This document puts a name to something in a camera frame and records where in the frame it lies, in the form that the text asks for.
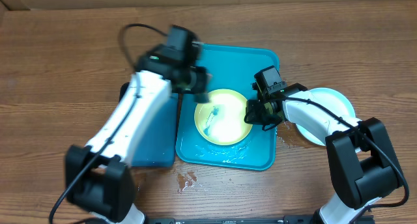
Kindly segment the yellow plate with blue stain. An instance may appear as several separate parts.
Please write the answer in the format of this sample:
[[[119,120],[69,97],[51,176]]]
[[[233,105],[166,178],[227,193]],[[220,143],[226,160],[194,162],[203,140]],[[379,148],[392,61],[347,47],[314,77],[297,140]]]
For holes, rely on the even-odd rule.
[[[244,122],[247,99],[231,89],[209,92],[209,102],[197,104],[194,122],[197,131],[215,145],[228,146],[242,141],[252,130]]]

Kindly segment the light blue plate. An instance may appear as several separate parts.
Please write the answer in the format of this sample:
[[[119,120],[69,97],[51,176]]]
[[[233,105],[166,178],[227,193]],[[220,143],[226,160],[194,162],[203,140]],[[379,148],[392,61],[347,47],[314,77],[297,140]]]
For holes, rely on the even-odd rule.
[[[318,100],[323,100],[323,106],[325,106],[326,108],[331,110],[331,112],[337,114],[338,116],[356,116],[354,107],[342,93],[334,89],[329,89],[325,87],[314,88],[310,89],[309,91]],[[324,146],[324,144],[318,138],[316,138],[312,133],[308,132],[305,128],[301,127],[298,124],[296,125],[296,128],[301,133],[301,135],[311,143]]]

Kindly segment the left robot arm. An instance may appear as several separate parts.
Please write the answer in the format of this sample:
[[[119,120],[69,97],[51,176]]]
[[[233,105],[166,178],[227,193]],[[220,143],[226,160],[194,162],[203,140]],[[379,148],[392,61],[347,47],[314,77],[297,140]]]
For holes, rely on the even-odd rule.
[[[137,69],[118,106],[84,147],[65,155],[66,189],[59,197],[92,214],[84,223],[144,223],[130,168],[149,124],[172,92],[206,102],[210,76],[202,66]]]

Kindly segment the green scrub sponge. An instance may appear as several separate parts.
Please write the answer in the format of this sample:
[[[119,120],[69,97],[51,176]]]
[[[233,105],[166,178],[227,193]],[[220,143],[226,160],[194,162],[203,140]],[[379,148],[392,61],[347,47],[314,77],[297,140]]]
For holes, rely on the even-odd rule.
[[[206,104],[210,102],[209,95],[206,92],[194,94],[194,102],[198,104]]]

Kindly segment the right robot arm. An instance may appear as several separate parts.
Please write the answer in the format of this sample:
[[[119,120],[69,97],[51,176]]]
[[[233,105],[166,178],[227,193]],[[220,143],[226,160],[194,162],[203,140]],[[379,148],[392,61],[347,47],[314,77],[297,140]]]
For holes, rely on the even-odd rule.
[[[410,197],[394,147],[384,124],[375,117],[360,120],[339,110],[332,90],[287,87],[248,100],[245,122],[264,131],[288,121],[303,127],[325,145],[335,194],[314,214],[290,216],[287,223],[373,223],[365,213],[403,206]]]

